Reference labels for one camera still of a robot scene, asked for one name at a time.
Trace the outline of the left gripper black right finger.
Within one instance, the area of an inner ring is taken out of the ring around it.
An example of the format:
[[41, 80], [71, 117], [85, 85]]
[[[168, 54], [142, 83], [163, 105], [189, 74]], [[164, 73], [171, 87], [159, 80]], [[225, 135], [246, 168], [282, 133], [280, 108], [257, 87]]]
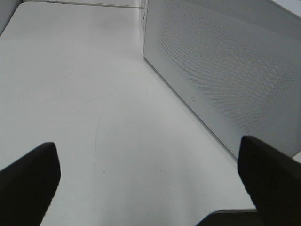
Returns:
[[301, 164], [263, 141], [243, 136], [238, 173], [267, 226], [301, 224]]

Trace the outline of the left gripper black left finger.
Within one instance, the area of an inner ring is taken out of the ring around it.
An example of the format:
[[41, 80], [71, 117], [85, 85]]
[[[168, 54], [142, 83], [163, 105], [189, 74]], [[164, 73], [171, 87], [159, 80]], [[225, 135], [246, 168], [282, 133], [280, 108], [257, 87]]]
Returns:
[[0, 224], [39, 226], [61, 178], [56, 146], [34, 148], [0, 172]]

